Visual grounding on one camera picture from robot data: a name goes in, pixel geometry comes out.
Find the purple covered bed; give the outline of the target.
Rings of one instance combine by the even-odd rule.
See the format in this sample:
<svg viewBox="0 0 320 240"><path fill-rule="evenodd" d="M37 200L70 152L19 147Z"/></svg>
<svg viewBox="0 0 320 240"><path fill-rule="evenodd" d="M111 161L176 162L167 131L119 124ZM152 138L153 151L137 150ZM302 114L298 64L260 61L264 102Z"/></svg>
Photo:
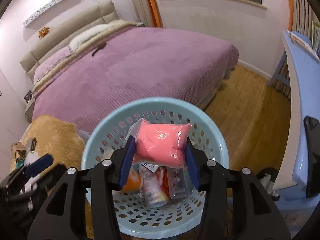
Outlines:
<svg viewBox="0 0 320 240"><path fill-rule="evenodd" d="M234 68L231 42L186 30L132 27L90 49L36 95L33 118L51 115L92 132L118 107L147 97L199 105Z"/></svg>

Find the pink plastic packet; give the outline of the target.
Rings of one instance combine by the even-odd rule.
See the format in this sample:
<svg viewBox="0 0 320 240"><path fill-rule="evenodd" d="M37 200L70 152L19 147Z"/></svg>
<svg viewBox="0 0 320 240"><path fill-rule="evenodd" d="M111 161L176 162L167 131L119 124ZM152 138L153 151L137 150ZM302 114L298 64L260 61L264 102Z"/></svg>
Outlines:
<svg viewBox="0 0 320 240"><path fill-rule="evenodd" d="M151 163L183 168L184 147L192 124L152 124L143 119L135 136L133 164Z"/></svg>

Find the orange paper cup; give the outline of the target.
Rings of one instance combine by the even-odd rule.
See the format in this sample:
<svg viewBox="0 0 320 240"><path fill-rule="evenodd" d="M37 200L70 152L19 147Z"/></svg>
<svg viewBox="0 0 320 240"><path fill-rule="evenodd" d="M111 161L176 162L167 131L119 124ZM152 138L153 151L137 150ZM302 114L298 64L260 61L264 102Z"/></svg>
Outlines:
<svg viewBox="0 0 320 240"><path fill-rule="evenodd" d="M133 168L130 169L129 176L126 184L122 188L121 192L138 192L143 185L140 174Z"/></svg>

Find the white built-in wardrobe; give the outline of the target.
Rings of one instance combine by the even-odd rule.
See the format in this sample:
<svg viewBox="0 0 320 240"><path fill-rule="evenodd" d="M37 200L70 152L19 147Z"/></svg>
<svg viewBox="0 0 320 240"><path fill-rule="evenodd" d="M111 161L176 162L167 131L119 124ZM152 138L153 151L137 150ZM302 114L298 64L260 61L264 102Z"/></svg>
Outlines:
<svg viewBox="0 0 320 240"><path fill-rule="evenodd" d="M1 73L1 178L10 171L12 161L11 145L18 142L29 122L24 114L24 104L21 104L16 93Z"/></svg>

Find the clear plastic bottle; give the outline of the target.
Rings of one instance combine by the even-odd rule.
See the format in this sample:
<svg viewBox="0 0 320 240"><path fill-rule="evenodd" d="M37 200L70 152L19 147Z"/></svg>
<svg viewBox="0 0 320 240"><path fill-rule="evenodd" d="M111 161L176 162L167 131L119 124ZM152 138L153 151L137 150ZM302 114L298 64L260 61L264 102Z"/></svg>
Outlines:
<svg viewBox="0 0 320 240"><path fill-rule="evenodd" d="M187 198L192 193L193 185L185 169L167 167L167 176L171 199Z"/></svg>

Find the black photo frame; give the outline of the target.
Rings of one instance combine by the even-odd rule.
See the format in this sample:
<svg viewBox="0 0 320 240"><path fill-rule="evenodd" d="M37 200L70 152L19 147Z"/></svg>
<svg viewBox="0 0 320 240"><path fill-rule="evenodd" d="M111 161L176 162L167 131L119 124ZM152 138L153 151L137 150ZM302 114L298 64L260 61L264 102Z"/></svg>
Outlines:
<svg viewBox="0 0 320 240"><path fill-rule="evenodd" d="M28 91L28 93L24 96L24 100L26 103L28 103L33 98L31 90Z"/></svg>

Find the white patterned wall shelf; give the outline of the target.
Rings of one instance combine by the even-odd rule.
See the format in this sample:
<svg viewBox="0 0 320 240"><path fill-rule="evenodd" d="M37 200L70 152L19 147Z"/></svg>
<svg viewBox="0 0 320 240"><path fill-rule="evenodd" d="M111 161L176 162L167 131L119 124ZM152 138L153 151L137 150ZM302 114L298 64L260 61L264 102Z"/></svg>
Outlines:
<svg viewBox="0 0 320 240"><path fill-rule="evenodd" d="M47 12L50 8L56 6L60 2L64 0L51 0L47 4L40 7L38 10L36 10L32 15L30 15L24 22L23 27L26 28L28 25L30 25L33 21L35 21L37 18L39 18L42 14Z"/></svg>

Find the dark object on bed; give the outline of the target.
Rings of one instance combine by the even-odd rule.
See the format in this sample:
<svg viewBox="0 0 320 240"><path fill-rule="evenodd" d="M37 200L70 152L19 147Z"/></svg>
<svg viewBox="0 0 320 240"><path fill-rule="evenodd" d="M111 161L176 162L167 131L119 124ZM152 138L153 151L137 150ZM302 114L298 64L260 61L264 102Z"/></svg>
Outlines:
<svg viewBox="0 0 320 240"><path fill-rule="evenodd" d="M91 54L91 56L95 56L95 54L99 51L102 50L103 48L105 48L107 45L106 42L99 44L99 46L97 46L97 48L93 51L93 53Z"/></svg>

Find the beige orange curtain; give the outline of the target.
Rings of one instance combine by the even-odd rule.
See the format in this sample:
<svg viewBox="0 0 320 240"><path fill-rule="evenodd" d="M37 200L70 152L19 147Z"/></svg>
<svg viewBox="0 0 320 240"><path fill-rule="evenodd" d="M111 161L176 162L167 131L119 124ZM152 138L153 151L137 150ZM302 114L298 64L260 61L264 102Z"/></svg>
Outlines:
<svg viewBox="0 0 320 240"><path fill-rule="evenodd" d="M163 27L157 0L131 0L139 21L145 27Z"/></svg>
<svg viewBox="0 0 320 240"><path fill-rule="evenodd" d="M289 2L289 26L290 31L303 34L312 40L312 24L319 24L319 19L307 0L288 0Z"/></svg>

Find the beige orange right curtain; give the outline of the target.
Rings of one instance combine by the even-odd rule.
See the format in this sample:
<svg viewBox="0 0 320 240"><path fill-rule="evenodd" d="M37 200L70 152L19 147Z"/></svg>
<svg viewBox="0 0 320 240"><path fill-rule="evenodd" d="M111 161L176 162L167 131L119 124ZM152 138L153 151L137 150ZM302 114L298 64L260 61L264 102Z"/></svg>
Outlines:
<svg viewBox="0 0 320 240"><path fill-rule="evenodd" d="M290 31L303 34L312 40L312 24L319 24L319 19L307 0L288 0L289 2L289 26Z"/></svg>

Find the light blue plastic basket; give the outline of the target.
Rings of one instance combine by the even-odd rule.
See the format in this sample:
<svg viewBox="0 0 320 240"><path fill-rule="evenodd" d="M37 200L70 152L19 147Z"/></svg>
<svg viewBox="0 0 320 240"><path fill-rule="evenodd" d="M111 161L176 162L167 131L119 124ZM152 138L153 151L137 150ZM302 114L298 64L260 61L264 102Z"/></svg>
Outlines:
<svg viewBox="0 0 320 240"><path fill-rule="evenodd" d="M229 168L226 142L219 128L204 111L191 103L165 97L144 98L127 103L106 116L89 137L82 155L83 170L105 159L107 152L124 144L129 127L140 118L159 124L192 124L189 138L225 168ZM161 239L183 234L201 221L205 192L192 192L163 207L150 207L137 193L113 192L113 202L120 231L126 235Z"/></svg>

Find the purple pillow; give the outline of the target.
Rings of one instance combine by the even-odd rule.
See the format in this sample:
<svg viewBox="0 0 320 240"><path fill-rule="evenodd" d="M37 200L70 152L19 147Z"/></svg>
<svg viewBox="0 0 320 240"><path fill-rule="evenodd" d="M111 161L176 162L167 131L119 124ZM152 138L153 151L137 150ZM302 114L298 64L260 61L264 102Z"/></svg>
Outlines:
<svg viewBox="0 0 320 240"><path fill-rule="evenodd" d="M40 81L50 70L73 53L74 51L69 46L65 46L44 60L35 70L33 84L35 85L35 83Z"/></svg>

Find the white patterned pillow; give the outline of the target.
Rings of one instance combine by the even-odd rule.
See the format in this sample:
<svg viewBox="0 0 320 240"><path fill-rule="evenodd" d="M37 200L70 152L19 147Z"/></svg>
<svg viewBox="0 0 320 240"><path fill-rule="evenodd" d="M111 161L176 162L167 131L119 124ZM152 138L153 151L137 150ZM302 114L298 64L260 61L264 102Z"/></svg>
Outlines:
<svg viewBox="0 0 320 240"><path fill-rule="evenodd" d="M99 24L95 25L86 31L83 31L82 33L76 35L71 42L69 43L69 48L72 51L77 50L83 43L88 41L89 39L93 38L94 36L98 35L99 33L102 33L103 31L106 31L112 27L111 24Z"/></svg>

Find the black smartphone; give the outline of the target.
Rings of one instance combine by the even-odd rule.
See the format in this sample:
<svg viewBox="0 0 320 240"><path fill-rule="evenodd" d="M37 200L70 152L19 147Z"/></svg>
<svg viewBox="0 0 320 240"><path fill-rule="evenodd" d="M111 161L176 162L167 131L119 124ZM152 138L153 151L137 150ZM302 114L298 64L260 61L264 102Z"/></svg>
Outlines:
<svg viewBox="0 0 320 240"><path fill-rule="evenodd" d="M310 116L305 116L303 122L308 149L306 197L312 198L320 192L320 125L318 119Z"/></svg>

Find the books on desk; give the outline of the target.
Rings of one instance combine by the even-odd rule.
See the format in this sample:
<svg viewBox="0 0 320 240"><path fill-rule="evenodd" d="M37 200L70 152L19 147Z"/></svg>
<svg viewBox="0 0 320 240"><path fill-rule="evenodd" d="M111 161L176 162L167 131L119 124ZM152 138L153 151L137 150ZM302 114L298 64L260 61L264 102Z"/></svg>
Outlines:
<svg viewBox="0 0 320 240"><path fill-rule="evenodd" d="M292 43L298 46L301 50L311 56L317 63L319 63L319 24L315 21L310 23L311 40L297 31L287 31Z"/></svg>

